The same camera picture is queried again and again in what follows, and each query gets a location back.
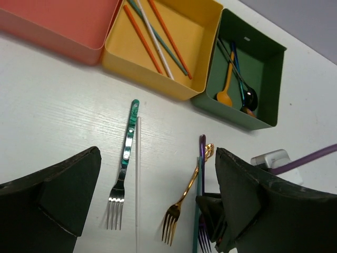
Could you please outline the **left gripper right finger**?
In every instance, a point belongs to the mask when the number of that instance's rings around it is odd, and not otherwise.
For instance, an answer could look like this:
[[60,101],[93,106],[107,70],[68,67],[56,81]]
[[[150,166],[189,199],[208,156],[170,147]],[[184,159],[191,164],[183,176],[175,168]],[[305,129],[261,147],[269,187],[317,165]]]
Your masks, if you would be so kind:
[[336,252],[336,195],[256,168],[217,148],[224,208],[219,252]]

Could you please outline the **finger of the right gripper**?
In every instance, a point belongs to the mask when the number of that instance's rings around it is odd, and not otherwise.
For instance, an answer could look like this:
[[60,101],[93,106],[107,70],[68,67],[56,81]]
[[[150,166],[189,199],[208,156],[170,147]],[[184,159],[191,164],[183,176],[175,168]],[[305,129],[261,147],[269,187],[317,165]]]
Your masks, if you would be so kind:
[[201,214],[198,221],[197,238],[202,252],[211,252],[211,243],[215,243],[217,252],[230,252],[234,249],[237,237],[233,213],[225,211],[223,199],[219,193],[207,193],[196,197]]

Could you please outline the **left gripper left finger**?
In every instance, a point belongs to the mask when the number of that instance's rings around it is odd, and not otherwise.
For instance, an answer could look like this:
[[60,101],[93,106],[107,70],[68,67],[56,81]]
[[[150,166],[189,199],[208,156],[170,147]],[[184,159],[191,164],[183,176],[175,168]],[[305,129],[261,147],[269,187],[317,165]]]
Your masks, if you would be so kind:
[[1,252],[73,252],[101,168],[98,147],[1,184]]

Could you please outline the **purple fork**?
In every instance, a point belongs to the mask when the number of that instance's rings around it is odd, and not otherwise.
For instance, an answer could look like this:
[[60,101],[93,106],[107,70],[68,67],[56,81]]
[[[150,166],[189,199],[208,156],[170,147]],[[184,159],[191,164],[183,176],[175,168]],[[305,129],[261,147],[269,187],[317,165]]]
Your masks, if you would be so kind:
[[[206,136],[203,134],[200,136],[200,157],[199,157],[199,176],[197,182],[197,195],[204,195],[204,170],[205,170],[205,158],[206,158]],[[212,252],[209,235],[206,229],[206,223],[203,214],[199,215],[199,233],[198,240],[202,252]]]

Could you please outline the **teal chopstick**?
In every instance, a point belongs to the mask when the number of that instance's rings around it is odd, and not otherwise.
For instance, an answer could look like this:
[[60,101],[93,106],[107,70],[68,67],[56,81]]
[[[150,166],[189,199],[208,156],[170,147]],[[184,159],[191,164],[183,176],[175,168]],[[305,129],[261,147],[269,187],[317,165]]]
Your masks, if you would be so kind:
[[[198,160],[198,175],[197,175],[197,187],[196,187],[196,195],[201,194],[201,187],[202,187],[202,172],[201,172],[201,165],[202,165],[202,157],[199,157]],[[198,234],[199,234],[199,215],[200,210],[198,204],[195,204],[195,215],[194,215],[194,230],[193,230],[193,249],[192,253],[198,253]]]
[[[137,12],[138,16],[142,19],[142,21],[145,21],[145,19],[143,17],[143,14],[142,14],[140,8],[138,7],[138,5],[136,4],[136,2],[133,1],[133,0],[128,0],[128,3],[132,6],[133,10],[135,10]],[[180,70],[184,73],[184,75],[187,76],[187,71],[183,67],[183,65],[181,64],[181,62],[172,53],[172,51],[170,50],[170,48],[166,45],[166,43],[163,41],[163,39],[159,36],[159,34],[157,33],[157,31],[154,29],[154,27],[152,25],[150,25],[150,26],[151,26],[152,31],[153,31],[156,39],[158,40],[158,42],[164,47],[164,49],[166,50],[166,52],[169,54],[169,56],[172,58],[172,60],[176,63],[176,65],[180,68]]]

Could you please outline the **orange spoon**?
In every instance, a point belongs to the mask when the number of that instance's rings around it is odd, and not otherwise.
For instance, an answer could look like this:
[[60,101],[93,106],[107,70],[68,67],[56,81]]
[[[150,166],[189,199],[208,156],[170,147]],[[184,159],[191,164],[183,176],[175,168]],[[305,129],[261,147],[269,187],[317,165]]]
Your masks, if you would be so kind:
[[226,79],[225,79],[225,86],[223,91],[218,92],[216,94],[216,99],[218,102],[225,104],[229,107],[232,107],[233,103],[232,100],[230,98],[230,96],[228,95],[228,90],[230,87],[230,83],[231,83],[231,77],[232,77],[232,71],[233,71],[233,64],[231,62],[229,62],[228,68],[227,68],[227,75],[226,75]]

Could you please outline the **thin white chopstick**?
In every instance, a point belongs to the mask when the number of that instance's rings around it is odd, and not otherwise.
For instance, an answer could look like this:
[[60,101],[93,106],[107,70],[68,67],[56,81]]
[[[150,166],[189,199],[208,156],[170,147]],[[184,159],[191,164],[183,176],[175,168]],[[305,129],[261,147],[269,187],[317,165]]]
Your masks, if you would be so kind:
[[140,252],[140,182],[141,182],[141,117],[136,122],[136,161],[135,161],[135,240],[136,253]]

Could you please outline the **black spoon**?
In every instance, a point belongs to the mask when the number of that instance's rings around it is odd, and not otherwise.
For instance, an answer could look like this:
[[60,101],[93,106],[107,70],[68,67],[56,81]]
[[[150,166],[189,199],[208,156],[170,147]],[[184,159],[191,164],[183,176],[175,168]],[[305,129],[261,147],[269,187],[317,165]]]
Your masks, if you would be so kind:
[[234,41],[230,43],[231,52],[234,53],[234,59],[230,60],[234,64],[234,71],[239,79],[240,95],[242,101],[241,111],[248,113],[249,111],[253,112],[257,109],[258,106],[258,97],[256,91],[251,88],[242,78],[239,59],[236,49],[236,44]]

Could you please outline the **orange chopstick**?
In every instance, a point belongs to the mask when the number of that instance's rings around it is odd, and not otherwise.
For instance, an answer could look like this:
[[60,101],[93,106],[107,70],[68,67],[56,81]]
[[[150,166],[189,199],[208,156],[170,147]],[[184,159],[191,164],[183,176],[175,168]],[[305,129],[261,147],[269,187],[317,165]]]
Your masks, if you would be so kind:
[[162,72],[162,70],[160,69],[160,66],[159,66],[159,64],[158,64],[158,62],[157,62],[157,60],[156,60],[156,58],[154,57],[154,55],[153,55],[153,53],[152,53],[152,51],[151,51],[151,49],[150,49],[150,47],[149,47],[149,45],[148,45],[148,43],[147,43],[147,41],[146,41],[146,39],[145,39],[143,33],[141,32],[139,26],[137,25],[136,20],[135,20],[134,16],[132,15],[130,9],[128,8],[127,5],[124,5],[124,6],[123,6],[123,10],[124,10],[124,12],[127,14],[128,19],[130,20],[132,26],[134,27],[134,29],[135,29],[135,31],[136,31],[136,33],[137,33],[139,39],[141,40],[141,42],[142,42],[142,44],[143,44],[145,50],[147,51],[147,53],[148,53],[148,55],[149,55],[151,61],[152,61],[153,64],[154,64],[154,66],[155,66],[157,72],[160,73],[160,74],[163,74],[163,72]]
[[167,38],[168,38],[170,44],[172,45],[172,47],[173,47],[173,49],[174,49],[174,51],[175,51],[175,53],[176,53],[176,55],[177,55],[177,57],[178,57],[180,63],[182,64],[182,66],[183,66],[184,69],[186,70],[187,76],[188,76],[189,79],[191,80],[191,79],[192,79],[192,75],[191,75],[189,69],[187,68],[187,65],[185,64],[185,62],[184,62],[184,60],[183,60],[183,58],[182,58],[182,56],[181,56],[181,54],[180,54],[180,52],[179,52],[179,50],[178,50],[178,48],[177,48],[177,46],[176,46],[174,40],[173,40],[173,38],[172,38],[172,36],[171,36],[169,30],[167,29],[167,26],[166,26],[166,24],[165,24],[165,22],[164,22],[164,20],[163,20],[163,18],[162,18],[162,15],[159,13],[159,11],[158,11],[158,9],[157,9],[157,7],[156,7],[156,5],[155,5],[155,3],[154,3],[153,0],[148,0],[148,2],[149,2],[149,4],[150,4],[150,6],[151,6],[153,12],[155,13],[155,15],[156,15],[156,17],[157,17],[157,19],[158,19],[158,21],[159,21],[159,23],[160,23],[160,25],[161,25],[163,31],[165,32],[165,34],[166,34],[166,36],[167,36]]

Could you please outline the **gold fork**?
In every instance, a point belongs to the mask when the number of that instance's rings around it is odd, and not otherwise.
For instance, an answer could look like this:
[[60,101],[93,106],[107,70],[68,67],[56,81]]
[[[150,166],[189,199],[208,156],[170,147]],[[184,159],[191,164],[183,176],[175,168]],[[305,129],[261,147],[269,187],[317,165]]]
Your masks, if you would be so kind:
[[194,169],[193,175],[182,196],[179,198],[178,202],[176,202],[175,204],[171,205],[168,208],[168,210],[164,215],[164,222],[162,227],[162,241],[169,246],[171,246],[173,243],[176,225],[181,214],[182,203],[185,197],[187,196],[189,190],[191,189],[193,183],[197,179],[200,171],[201,171],[201,157],[198,158],[197,165]]

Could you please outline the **dark green paper box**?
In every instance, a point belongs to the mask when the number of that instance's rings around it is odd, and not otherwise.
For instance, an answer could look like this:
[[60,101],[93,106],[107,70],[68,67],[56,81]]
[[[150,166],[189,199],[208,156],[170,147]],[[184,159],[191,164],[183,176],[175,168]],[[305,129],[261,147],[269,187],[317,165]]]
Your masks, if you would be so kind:
[[[230,48],[232,41],[236,44],[242,78],[257,93],[258,106],[253,112],[241,111],[239,79],[234,69],[228,90],[232,107],[216,99],[216,94],[224,89],[229,62],[234,59]],[[206,88],[203,93],[191,99],[192,104],[211,116],[248,131],[276,126],[285,50],[283,45],[264,35],[229,9],[224,9],[214,41]]]

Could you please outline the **yellow paper box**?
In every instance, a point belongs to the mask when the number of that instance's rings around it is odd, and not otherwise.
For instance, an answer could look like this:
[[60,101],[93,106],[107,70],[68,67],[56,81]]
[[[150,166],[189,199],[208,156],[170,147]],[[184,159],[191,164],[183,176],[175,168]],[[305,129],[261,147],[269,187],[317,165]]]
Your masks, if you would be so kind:
[[[158,55],[146,24],[128,1],[120,10],[105,42],[102,65],[105,69],[176,100],[188,100],[205,90],[214,39],[223,5],[217,1],[154,1],[192,79],[180,70],[161,48],[174,76],[170,79]],[[178,59],[148,1],[141,1],[150,24]],[[127,5],[143,33],[163,74],[157,72],[123,6]]]

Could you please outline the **red paper box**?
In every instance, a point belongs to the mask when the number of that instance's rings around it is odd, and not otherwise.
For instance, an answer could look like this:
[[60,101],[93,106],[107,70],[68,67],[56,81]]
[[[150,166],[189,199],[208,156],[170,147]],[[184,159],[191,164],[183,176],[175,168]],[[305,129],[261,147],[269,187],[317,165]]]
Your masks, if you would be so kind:
[[95,65],[121,3],[1,0],[1,31]]

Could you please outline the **green handled silver fork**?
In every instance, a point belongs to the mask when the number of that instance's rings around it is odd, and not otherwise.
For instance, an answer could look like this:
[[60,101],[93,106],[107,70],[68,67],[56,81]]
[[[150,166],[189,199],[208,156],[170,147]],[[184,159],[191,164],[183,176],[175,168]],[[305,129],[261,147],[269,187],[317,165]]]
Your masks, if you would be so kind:
[[124,138],[123,151],[121,156],[120,168],[115,185],[112,187],[108,203],[107,203],[107,216],[106,216],[106,229],[107,230],[121,230],[122,227],[122,214],[125,201],[125,187],[124,181],[127,173],[127,167],[131,157],[132,143],[135,134],[136,120],[138,115],[140,102],[134,99],[131,103],[131,109],[128,116],[126,126],[126,133]]

